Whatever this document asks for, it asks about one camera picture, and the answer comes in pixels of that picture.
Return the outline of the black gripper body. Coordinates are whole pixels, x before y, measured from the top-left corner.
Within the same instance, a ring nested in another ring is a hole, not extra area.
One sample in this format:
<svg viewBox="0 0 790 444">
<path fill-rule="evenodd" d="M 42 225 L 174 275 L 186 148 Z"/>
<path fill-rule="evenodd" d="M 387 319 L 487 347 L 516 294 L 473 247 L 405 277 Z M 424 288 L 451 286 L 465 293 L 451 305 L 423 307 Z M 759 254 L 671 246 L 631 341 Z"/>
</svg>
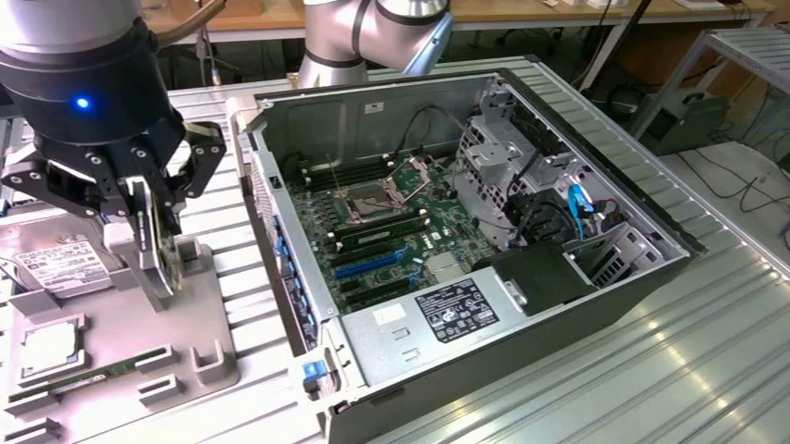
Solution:
<svg viewBox="0 0 790 444">
<path fill-rule="evenodd" d="M 1 51 L 1 83 L 42 150 L 142 142 L 173 152 L 185 129 L 154 50 L 156 36 L 137 18 L 118 39 L 86 51 Z"/>
</svg>

